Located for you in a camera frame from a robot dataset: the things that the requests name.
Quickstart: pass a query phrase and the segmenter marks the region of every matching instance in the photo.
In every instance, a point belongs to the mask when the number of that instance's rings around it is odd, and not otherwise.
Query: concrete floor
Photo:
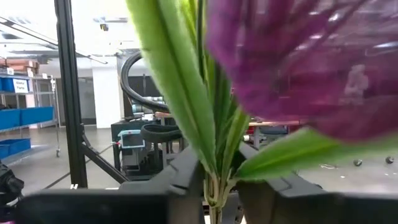
[[[86,127],[86,135],[101,155],[113,164],[111,130]],[[0,133],[0,139],[19,138],[20,132]],[[29,152],[18,158],[5,159],[15,175],[25,181],[24,194],[46,188],[69,172],[67,140],[65,129],[60,130],[61,157],[56,157],[57,136],[53,128],[25,129],[23,136],[31,138],[34,146]],[[385,157],[380,155],[364,159],[362,166],[355,167],[352,161],[344,161],[338,167],[318,166],[301,170],[299,174],[325,190],[339,192],[398,193],[398,163],[386,164]],[[96,164],[89,161],[86,165],[88,185],[92,189],[118,187],[118,183]],[[70,188],[70,176],[55,184],[52,188]]]
[[[88,126],[85,128],[85,133],[90,143],[98,151],[103,151],[110,147],[110,129],[97,129],[94,126]],[[20,136],[19,131],[0,133],[0,139],[19,138]],[[69,173],[65,128],[60,129],[59,136],[61,156],[57,158],[57,135],[54,128],[24,129],[23,137],[31,139],[32,149],[17,157],[2,160],[3,163],[12,169],[16,177],[25,182],[23,194],[44,189]],[[112,149],[105,150],[101,155],[113,164]],[[93,162],[88,162],[86,168],[89,188],[103,189],[119,186],[115,180]],[[68,175],[52,188],[69,189],[70,184],[70,176]]]

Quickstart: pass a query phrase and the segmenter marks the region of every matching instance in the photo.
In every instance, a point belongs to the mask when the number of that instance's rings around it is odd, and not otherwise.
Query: shelving unit
[[[48,91],[41,91],[39,87],[40,84],[45,84],[45,86],[47,85],[46,89]],[[28,95],[33,96],[35,107],[28,107],[27,105],[26,108],[21,108],[20,96]],[[3,123],[0,123],[0,133],[19,129],[21,135],[20,140],[23,141],[25,140],[22,132],[24,128],[28,128],[33,124],[36,124],[38,126],[37,128],[43,128],[44,126],[55,126],[57,137],[56,156],[59,157],[59,115],[57,111],[58,98],[55,79],[53,77],[47,78],[45,75],[39,77],[37,74],[32,73],[32,71],[29,69],[28,72],[10,72],[9,69],[4,68],[3,66],[0,67],[0,96],[1,103],[5,107],[8,106],[6,98],[9,99],[9,96],[16,97],[14,102],[16,103],[16,108],[0,110],[0,120],[3,121]],[[18,116],[18,120],[11,122],[11,118],[15,119],[16,116]],[[8,156],[5,158],[3,154],[3,158],[0,159],[7,160],[8,163],[10,163],[12,162],[12,158],[16,159],[19,157],[18,154],[27,153],[25,150],[22,150],[17,154],[8,154]]]

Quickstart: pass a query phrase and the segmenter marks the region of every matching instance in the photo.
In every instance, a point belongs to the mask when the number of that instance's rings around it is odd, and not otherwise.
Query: caster wheel
[[[360,165],[362,165],[362,160],[361,159],[354,160],[354,166],[360,166]]]
[[[392,164],[393,162],[394,162],[394,158],[393,157],[389,156],[389,157],[386,158],[386,163],[387,164]]]

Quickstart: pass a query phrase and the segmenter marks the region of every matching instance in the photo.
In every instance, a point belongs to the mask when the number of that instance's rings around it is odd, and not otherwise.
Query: cable
[[[134,55],[130,56],[122,66],[120,73],[120,86],[122,91],[127,95],[130,100],[134,100],[136,103],[149,108],[153,111],[159,111],[163,113],[169,113],[169,107],[167,105],[158,103],[152,100],[147,100],[143,98],[140,94],[136,93],[129,85],[129,71],[132,65],[141,59],[141,53],[136,52]]]

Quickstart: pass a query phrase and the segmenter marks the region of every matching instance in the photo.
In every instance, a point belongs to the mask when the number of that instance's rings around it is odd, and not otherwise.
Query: ceiling
[[[0,57],[33,57],[43,61],[58,57],[53,3],[53,0],[2,2]],[[80,56],[100,57],[138,48],[124,0],[72,0],[72,14],[75,44]],[[101,30],[100,24],[107,24],[109,31]]]
[[[328,8],[333,2],[350,3],[359,0],[321,0],[318,9]],[[136,49],[139,43],[134,28],[129,22],[125,0],[72,0],[75,43],[82,55],[114,55]],[[330,24],[337,23],[346,14],[346,8],[330,18]],[[16,24],[22,29],[34,31],[42,40],[2,24]],[[0,57],[57,57],[57,18],[53,0],[12,0],[2,2],[0,8]],[[107,24],[109,31],[100,29]],[[313,35],[312,40],[322,36]],[[347,47],[366,45],[398,49],[398,0],[367,0],[349,21],[329,36],[324,46]]]

